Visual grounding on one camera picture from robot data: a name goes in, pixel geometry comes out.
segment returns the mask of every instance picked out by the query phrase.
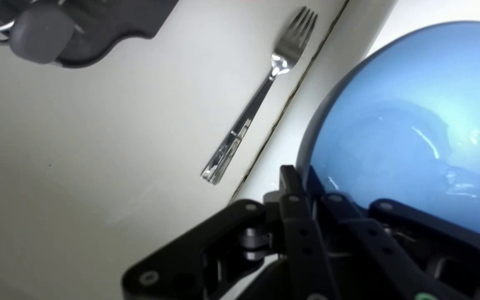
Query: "blue bowl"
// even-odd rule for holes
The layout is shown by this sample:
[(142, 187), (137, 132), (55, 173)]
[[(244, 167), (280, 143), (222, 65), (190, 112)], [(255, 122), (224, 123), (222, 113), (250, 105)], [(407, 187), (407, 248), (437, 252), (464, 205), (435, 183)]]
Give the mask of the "blue bowl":
[(359, 65), (319, 108), (299, 167), (362, 207), (394, 198), (480, 233), (480, 23), (414, 32)]

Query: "fork handle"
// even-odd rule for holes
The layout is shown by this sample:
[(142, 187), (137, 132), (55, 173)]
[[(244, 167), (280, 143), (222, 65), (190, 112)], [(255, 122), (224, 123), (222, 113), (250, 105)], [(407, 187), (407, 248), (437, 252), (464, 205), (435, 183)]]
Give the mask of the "fork handle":
[(272, 88), (275, 82), (274, 72), (269, 73), (265, 82), (260, 85), (250, 103), (244, 108), (242, 115), (237, 118), (235, 125), (229, 130), (224, 142), (217, 148), (217, 152), (212, 155), (209, 163), (205, 165), (202, 177), (210, 183), (219, 183), (230, 163), (230, 160), (235, 157), (247, 130), (250, 128), (264, 98), (267, 97), (269, 90)]

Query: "silver fork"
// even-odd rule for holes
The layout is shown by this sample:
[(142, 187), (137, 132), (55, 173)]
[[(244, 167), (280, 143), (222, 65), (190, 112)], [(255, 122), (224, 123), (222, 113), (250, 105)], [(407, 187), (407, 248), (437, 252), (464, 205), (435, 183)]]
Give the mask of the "silver fork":
[(272, 55), (272, 70), (255, 97), (245, 107), (235, 125), (230, 128), (217, 152), (209, 160), (202, 172), (202, 177), (210, 183), (219, 183), (240, 147), (247, 130), (250, 128), (264, 98), (279, 75), (289, 73), (300, 60), (307, 42), (314, 32), (319, 15), (307, 7), (295, 15), (285, 33), (279, 38)]

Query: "white surface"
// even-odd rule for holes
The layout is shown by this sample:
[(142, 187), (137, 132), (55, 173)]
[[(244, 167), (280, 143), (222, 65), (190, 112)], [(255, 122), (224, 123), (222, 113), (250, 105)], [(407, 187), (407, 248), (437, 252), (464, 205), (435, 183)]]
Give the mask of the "white surface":
[[(84, 70), (0, 48), (0, 280), (34, 298), (117, 300), (132, 263), (220, 210), (344, 0), (185, 0), (154, 40)], [(285, 20), (320, 13), (219, 187), (200, 178), (262, 83)]]
[[(394, 10), (384, 23), (382, 20), (392, 3), (395, 3)], [(357, 12), (345, 18), (349, 22), (342, 25), (345, 28), (339, 30), (339, 35), (332, 37), (324, 47), (315, 67), (309, 70), (307, 80), (294, 97), (235, 198), (262, 200), (267, 192), (279, 188), (279, 167), (295, 165), (300, 142), (317, 107), (364, 57), (405, 33), (429, 25), (480, 20), (480, 0), (377, 0), (375, 3), (355, 2), (354, 5)]]

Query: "fork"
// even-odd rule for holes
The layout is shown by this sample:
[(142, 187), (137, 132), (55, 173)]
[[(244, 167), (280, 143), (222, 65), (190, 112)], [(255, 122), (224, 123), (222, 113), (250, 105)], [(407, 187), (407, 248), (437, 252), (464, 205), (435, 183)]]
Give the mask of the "fork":
[(292, 23), (285, 28), (284, 35), (279, 38), (277, 47), (272, 55), (272, 70), (267, 75), (262, 87), (257, 90), (255, 97), (245, 107), (239, 120), (229, 130), (227, 137), (212, 155), (205, 165), (202, 177), (210, 183), (219, 183), (235, 157), (245, 133), (249, 132), (264, 98), (272, 88), (279, 75), (289, 73), (295, 63), (300, 60), (307, 42), (314, 32), (319, 15), (307, 7), (295, 15)]

